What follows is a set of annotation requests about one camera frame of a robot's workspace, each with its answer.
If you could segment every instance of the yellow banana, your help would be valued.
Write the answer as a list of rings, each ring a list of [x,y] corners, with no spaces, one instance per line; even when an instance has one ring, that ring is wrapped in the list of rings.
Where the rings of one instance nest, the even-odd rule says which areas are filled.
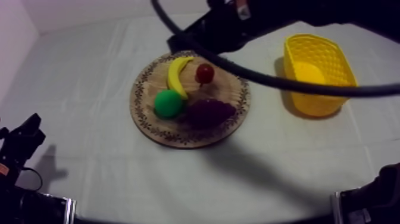
[[[182,99],[188,99],[188,95],[186,94],[182,84],[180,83],[179,74],[183,70],[185,65],[189,61],[192,61],[193,59],[194,59],[193,57],[176,58],[175,60],[172,61],[170,68],[168,70],[168,78],[167,78],[168,88],[175,90]]]

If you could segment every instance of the black hose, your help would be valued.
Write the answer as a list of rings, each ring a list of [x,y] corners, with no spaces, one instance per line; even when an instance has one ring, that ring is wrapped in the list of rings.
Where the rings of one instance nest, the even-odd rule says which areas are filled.
[[[231,72],[241,78],[248,79],[261,85],[269,86],[272,88],[302,92],[305,94],[318,94],[330,95],[338,97],[385,97],[390,95],[400,94],[400,83],[380,85],[380,86],[362,86],[362,87],[349,87],[349,86],[331,86],[331,85],[316,85],[305,82],[297,82],[294,80],[284,79],[281,77],[269,76],[250,69],[243,68],[235,65],[224,58],[209,52],[200,44],[194,41],[191,37],[185,34],[176,24],[169,18],[163,8],[160,6],[158,0],[151,0],[154,10],[160,17],[161,21],[182,41],[188,44],[197,54],[201,55],[208,61],[212,62],[218,67]]]

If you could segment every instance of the wooden plate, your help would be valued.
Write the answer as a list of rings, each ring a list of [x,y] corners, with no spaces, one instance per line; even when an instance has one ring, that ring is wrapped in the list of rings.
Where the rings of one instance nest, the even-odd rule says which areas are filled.
[[[173,120],[163,120],[154,114],[157,93],[167,89],[168,68],[177,57],[195,57],[182,70],[179,78],[189,95],[188,105],[199,99],[215,98],[236,108],[236,114],[220,126],[207,130],[193,130],[182,122],[184,114]],[[149,64],[135,80],[130,93],[130,113],[136,126],[150,139],[175,148],[199,148],[215,143],[233,133],[244,121],[250,107],[250,91],[247,81],[214,65],[212,83],[199,88],[195,81],[197,67],[209,63],[192,51],[174,55],[165,54]]]

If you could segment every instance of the white table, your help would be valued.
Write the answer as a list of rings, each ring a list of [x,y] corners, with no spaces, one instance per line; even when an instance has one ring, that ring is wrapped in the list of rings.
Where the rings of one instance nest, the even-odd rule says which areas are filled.
[[[200,15],[177,15],[182,26]],[[296,23],[226,56],[276,74],[284,38],[337,42],[360,84],[400,82],[400,45],[352,25]],[[294,220],[329,208],[333,191],[372,181],[400,161],[400,99],[351,99],[330,119],[307,120],[280,91],[251,83],[243,125],[212,150],[171,150],[144,137],[129,112],[139,72],[168,52],[156,17],[80,26],[42,36],[0,106],[0,125],[42,117],[47,134],[27,166],[42,191],[75,198],[78,214],[137,223]],[[26,176],[22,184],[35,177]]]

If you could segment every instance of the yellow basket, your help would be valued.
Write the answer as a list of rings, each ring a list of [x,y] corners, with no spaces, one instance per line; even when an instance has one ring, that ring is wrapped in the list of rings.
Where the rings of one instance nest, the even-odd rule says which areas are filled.
[[[357,86],[342,50],[334,42],[310,34],[285,41],[285,73],[289,79],[322,85]],[[328,116],[347,98],[291,92],[294,106],[310,116]]]

